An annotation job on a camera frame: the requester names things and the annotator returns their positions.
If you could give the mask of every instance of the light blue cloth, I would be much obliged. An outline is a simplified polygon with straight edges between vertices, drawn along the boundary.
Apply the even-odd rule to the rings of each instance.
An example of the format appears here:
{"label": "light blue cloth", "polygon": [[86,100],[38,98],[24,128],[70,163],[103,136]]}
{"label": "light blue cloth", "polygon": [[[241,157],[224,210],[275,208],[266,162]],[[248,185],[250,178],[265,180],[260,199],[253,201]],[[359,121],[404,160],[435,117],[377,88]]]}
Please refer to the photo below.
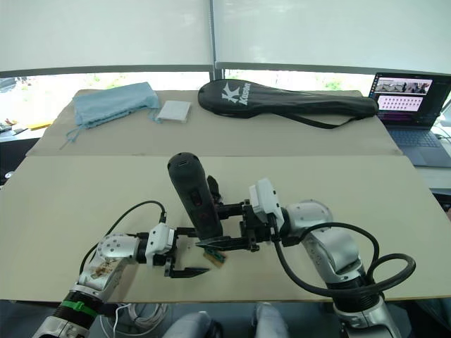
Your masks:
{"label": "light blue cloth", "polygon": [[75,123],[79,126],[66,134],[74,142],[81,129],[122,118],[143,108],[159,108],[158,96],[147,82],[75,96]]}

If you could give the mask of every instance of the beige tabletop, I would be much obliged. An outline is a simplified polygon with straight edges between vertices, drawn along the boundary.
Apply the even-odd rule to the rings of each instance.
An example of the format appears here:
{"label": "beige tabletop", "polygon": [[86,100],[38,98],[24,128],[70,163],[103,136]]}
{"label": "beige tabletop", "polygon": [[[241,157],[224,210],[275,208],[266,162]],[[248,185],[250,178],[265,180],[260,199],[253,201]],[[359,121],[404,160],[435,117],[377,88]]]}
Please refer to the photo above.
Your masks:
{"label": "beige tabletop", "polygon": [[[92,90],[82,90],[86,94]],[[328,92],[361,96],[358,91]],[[33,155],[133,155],[170,156],[191,151],[198,156],[324,156],[400,155],[393,140],[377,117],[355,121],[334,130],[324,130],[273,114],[248,120],[217,116],[201,108],[196,91],[157,92],[166,100],[189,101],[192,106],[186,124],[155,123],[149,111],[137,111],[124,118],[83,130],[76,142],[59,149],[66,133],[75,125],[70,103],[45,132]],[[325,115],[312,119],[339,124],[345,116]]]}
{"label": "beige tabletop", "polygon": [[[171,227],[190,226],[168,177],[168,157],[30,156],[0,191],[0,299],[60,301],[78,278],[88,248],[123,211],[145,199],[168,210]],[[304,199],[325,203],[336,221],[371,232],[381,254],[413,256],[416,272],[388,290],[388,299],[451,296],[451,224],[419,174],[403,156],[201,157],[220,184],[226,203],[249,197],[248,186],[268,177],[282,205]],[[117,232],[155,226],[159,210],[142,207]],[[237,234],[239,218],[223,222]],[[371,245],[355,234],[366,267]],[[234,251],[222,268],[202,257],[194,240],[181,241],[179,267],[208,273],[188,280],[163,276],[162,268],[130,266],[111,301],[318,301],[283,272],[274,248]],[[323,286],[302,246],[284,249],[289,264],[307,282]],[[376,280],[403,263],[376,271]]]}

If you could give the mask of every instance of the floor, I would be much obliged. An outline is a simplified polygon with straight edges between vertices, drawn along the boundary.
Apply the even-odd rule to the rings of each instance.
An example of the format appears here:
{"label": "floor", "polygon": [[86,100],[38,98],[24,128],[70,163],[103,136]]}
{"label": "floor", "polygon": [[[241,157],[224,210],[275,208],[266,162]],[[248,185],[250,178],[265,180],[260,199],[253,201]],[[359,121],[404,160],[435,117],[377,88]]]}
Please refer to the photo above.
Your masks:
{"label": "floor", "polygon": [[[327,313],[322,303],[273,303],[286,323],[291,337],[314,338],[314,337],[339,337],[338,320],[335,315]],[[141,337],[162,337],[171,323],[181,316],[195,312],[206,311],[212,318],[219,321],[224,328],[224,337],[249,336],[252,313],[255,303],[194,303],[194,304],[172,304],[166,314],[165,320],[159,327]],[[144,313],[148,314],[153,305],[143,306]],[[410,333],[410,322],[404,310],[396,305],[389,304],[390,312],[397,323],[403,337]],[[31,337],[42,321],[53,313],[53,309],[21,303],[0,301],[0,337],[1,338],[26,338]],[[121,316],[118,326],[119,330],[127,332],[130,327],[126,325],[127,315]],[[112,338],[111,329],[107,318],[103,318],[104,326],[108,335]],[[90,336],[91,338],[105,338],[102,332],[99,318],[94,322]],[[117,338],[126,337],[124,334],[116,334]]]}

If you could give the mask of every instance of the black cable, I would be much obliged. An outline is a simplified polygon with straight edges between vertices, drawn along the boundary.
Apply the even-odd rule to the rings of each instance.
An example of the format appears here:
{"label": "black cable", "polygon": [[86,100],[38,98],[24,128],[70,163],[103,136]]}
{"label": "black cable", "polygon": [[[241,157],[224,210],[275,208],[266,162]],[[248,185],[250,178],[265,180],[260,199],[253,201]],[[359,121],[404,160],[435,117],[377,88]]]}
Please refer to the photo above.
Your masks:
{"label": "black cable", "polygon": [[[366,232],[365,230],[355,227],[354,225],[349,225],[349,224],[345,224],[345,223],[323,223],[323,224],[315,225],[315,226],[309,228],[308,230],[306,230],[306,232],[307,231],[311,232],[311,231],[320,229],[322,227],[343,227],[346,229],[358,231],[358,233],[363,234],[365,237],[368,237],[367,236],[368,232]],[[278,236],[277,227],[274,227],[274,230],[275,230],[276,238],[273,241],[274,241],[274,245],[276,247],[277,256],[279,258],[280,264],[283,267],[283,270],[295,284],[297,284],[299,287],[301,287],[313,294],[318,294],[320,296],[332,297],[332,298],[358,298],[358,297],[363,297],[363,296],[370,296],[372,294],[378,294],[384,290],[390,289],[390,288],[398,285],[401,282],[404,282],[415,271],[416,263],[415,263],[414,259],[408,255],[404,255],[403,253],[401,253],[401,254],[400,253],[394,253],[394,254],[392,253],[391,255],[387,255],[387,256],[384,256],[381,258],[374,259],[375,257],[377,257],[376,246],[375,246],[375,243],[377,243],[377,241],[373,241],[372,239],[374,239],[374,240],[376,240],[376,239],[370,234],[370,236],[368,238],[371,240],[371,242],[373,242],[373,245],[375,246],[373,262],[371,263],[371,265],[369,267],[369,272],[370,272],[369,276],[371,278],[372,278],[374,269],[376,269],[380,264],[382,264],[386,261],[392,260],[392,259],[405,260],[407,262],[406,267],[403,270],[401,270],[399,273],[397,273],[396,275],[394,275],[382,282],[367,285],[364,287],[358,287],[358,288],[354,288],[354,289],[343,289],[343,290],[324,289],[321,287],[315,287],[314,285],[310,285],[310,284],[304,282],[303,280],[301,280],[300,278],[298,278],[298,276],[296,276],[296,274],[291,270],[290,266],[288,265],[287,261],[285,260],[285,257],[282,252],[282,248],[280,247],[280,240],[278,238],[279,236]]]}
{"label": "black cable", "polygon": [[[159,206],[161,209],[159,223],[166,222],[166,209],[164,208],[163,204],[161,204],[158,201],[153,201],[153,200],[143,201],[141,203],[136,204],[135,206],[132,206],[130,209],[128,209],[126,212],[124,212],[122,214],[122,216],[120,218],[118,218],[118,220],[109,228],[109,230],[106,232],[105,236],[108,236],[109,234],[111,234],[111,232],[114,230],[114,228],[117,226],[117,224],[119,224],[119,222],[121,220],[123,220],[126,215],[128,215],[130,212],[132,212],[136,208],[143,206],[145,204],[156,204],[157,206]],[[89,255],[96,249],[97,244],[95,244],[91,249],[89,249],[89,251],[86,253],[85,257],[83,257],[82,263],[80,265],[80,274],[83,272],[83,268],[85,267],[86,261],[87,261]]]}

